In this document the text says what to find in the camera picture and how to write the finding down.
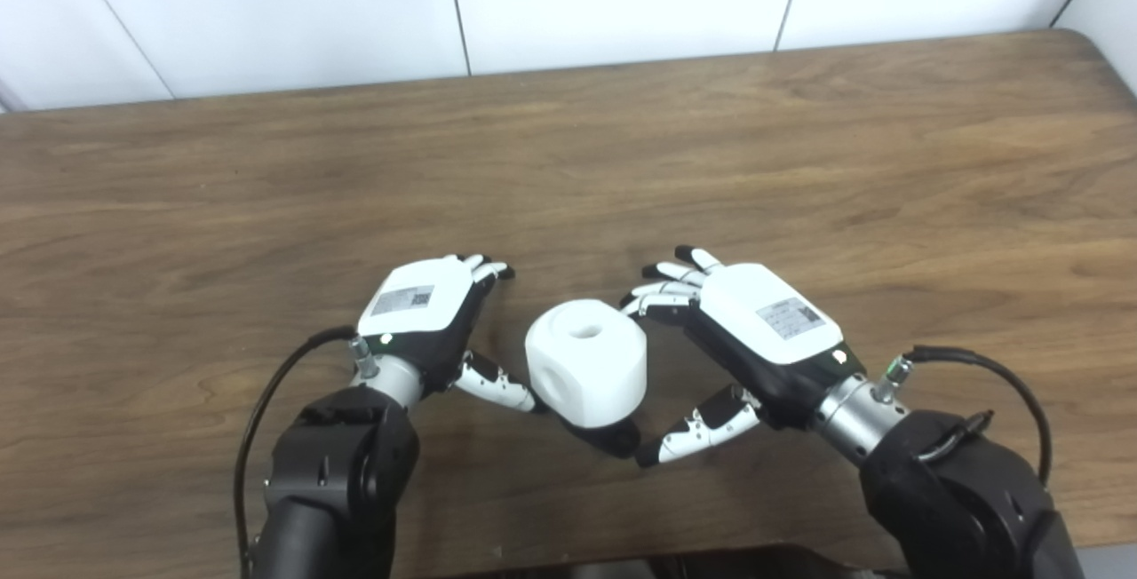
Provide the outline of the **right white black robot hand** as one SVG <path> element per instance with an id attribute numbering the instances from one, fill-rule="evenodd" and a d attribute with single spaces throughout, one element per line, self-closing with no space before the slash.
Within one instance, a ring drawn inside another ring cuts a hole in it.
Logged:
<path id="1" fill-rule="evenodd" d="M 620 311 L 682 328 L 735 382 L 638 446 L 638 466 L 683 458 L 760 424 L 806 431 L 835 386 L 864 373 L 839 324 L 775 272 L 728 265 L 695 246 L 674 254 L 674 262 L 642 268 L 644 284 L 622 296 Z"/>

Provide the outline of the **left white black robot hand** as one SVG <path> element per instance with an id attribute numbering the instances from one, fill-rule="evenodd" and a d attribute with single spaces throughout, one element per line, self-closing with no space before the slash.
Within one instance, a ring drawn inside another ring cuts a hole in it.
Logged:
<path id="1" fill-rule="evenodd" d="M 480 254 L 395 268 L 356 324 L 354 384 L 385 394 L 402 410 L 458 389 L 501 408 L 547 412 L 528 384 L 470 346 L 493 287 L 514 276 L 511 265 Z"/>

